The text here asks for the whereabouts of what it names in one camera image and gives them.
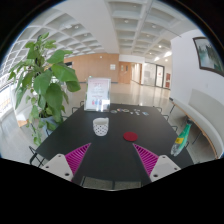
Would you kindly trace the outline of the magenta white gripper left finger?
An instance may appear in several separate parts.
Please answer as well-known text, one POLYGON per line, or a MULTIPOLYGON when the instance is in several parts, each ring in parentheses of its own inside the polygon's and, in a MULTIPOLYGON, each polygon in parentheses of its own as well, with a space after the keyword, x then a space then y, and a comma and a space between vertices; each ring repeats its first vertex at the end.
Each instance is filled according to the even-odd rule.
POLYGON ((88 143, 66 155, 57 154, 48 161, 42 169, 65 180, 71 181, 90 146, 91 144, 88 143))

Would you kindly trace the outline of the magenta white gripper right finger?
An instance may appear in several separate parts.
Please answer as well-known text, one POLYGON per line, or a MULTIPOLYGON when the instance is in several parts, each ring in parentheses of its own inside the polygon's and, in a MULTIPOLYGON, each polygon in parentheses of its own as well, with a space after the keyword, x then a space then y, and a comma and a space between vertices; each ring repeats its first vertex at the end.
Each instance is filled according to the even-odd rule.
POLYGON ((133 146, 136 149, 143 167, 152 182, 180 170, 180 167, 168 156, 158 156, 150 150, 137 144, 133 144, 133 146))

